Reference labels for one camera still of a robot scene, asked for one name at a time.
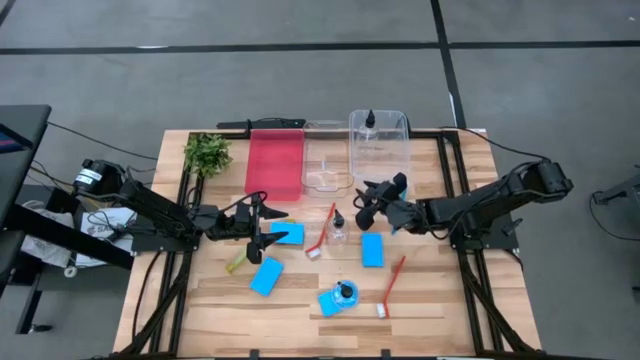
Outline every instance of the gray carpet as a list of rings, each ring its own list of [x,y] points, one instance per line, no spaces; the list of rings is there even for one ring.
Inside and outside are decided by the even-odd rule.
[[[450,41],[640,34],[635,1],[441,2]],[[435,41],[433,24],[429,1],[418,0],[17,0],[0,27],[0,47]],[[631,286],[640,285],[640,243],[606,236],[587,201],[638,171],[640,48],[452,56],[468,126],[559,161],[576,185],[562,202],[514,213],[524,219],[517,233],[544,348],[636,359],[640,304]],[[149,155],[165,129],[263,116],[345,119],[353,109],[386,108],[406,112],[415,127],[453,123],[438,50],[0,56],[0,79],[0,103],[48,103],[52,121]],[[65,180],[85,157],[153,166],[53,128],[37,155]],[[499,149],[494,157],[501,173],[527,160]],[[595,210],[608,228],[640,237],[639,212],[624,201]],[[36,322],[54,331],[13,335],[26,289],[8,289],[0,301],[5,358],[107,354],[127,273],[93,269],[66,280],[54,269],[45,280],[50,291]]]

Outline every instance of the small bottle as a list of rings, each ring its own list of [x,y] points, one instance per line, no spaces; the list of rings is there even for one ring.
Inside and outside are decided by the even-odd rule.
[[[340,214],[338,209],[334,211],[333,220],[327,224],[327,245],[329,250],[336,250],[336,255],[342,250],[343,245],[347,243],[349,239],[349,225],[344,219],[344,216]]]
[[[338,281],[332,290],[331,299],[340,309],[349,309],[358,305],[358,288],[352,281]]]
[[[366,144],[366,142],[378,140],[378,128],[376,127],[376,116],[373,114],[373,110],[369,110],[369,115],[364,121],[364,124],[358,128],[359,141],[362,141],[365,146],[372,146]]]

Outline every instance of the green object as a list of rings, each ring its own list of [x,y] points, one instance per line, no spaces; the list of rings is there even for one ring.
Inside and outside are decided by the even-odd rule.
[[[208,178],[226,170],[231,164],[230,141],[218,134],[198,134],[191,136],[184,148],[185,166],[190,166],[198,176]]]
[[[233,271],[240,266],[247,259],[246,251],[242,251],[238,256],[236,256],[231,263],[227,264],[224,268],[227,270],[229,274],[233,274]]]

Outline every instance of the blue sponge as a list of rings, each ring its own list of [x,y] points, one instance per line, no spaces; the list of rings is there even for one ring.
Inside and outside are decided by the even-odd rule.
[[[320,303],[320,309],[322,309],[322,315],[326,317],[333,316],[342,311],[342,309],[331,298],[332,292],[333,290],[329,290],[318,295],[318,302]]]
[[[362,234],[362,266],[384,267],[384,246],[382,235]]]
[[[282,263],[272,258],[264,259],[249,288],[260,295],[269,296],[283,269],[284,265]]]
[[[288,231],[289,235],[276,241],[276,244],[302,245],[304,243],[304,225],[289,222],[271,223],[271,232]]]

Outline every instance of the black bottle cap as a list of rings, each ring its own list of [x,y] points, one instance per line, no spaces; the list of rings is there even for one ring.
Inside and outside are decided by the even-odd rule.
[[[343,298],[350,298],[353,296],[353,288],[349,285],[345,285],[345,284],[340,284],[340,295],[342,295]]]
[[[344,217],[338,212],[338,209],[335,210],[335,216],[333,217],[333,226],[340,229],[344,226]]]
[[[373,110],[369,110],[369,115],[367,115],[367,120],[365,120],[364,124],[369,129],[376,124],[376,116],[373,114]]]

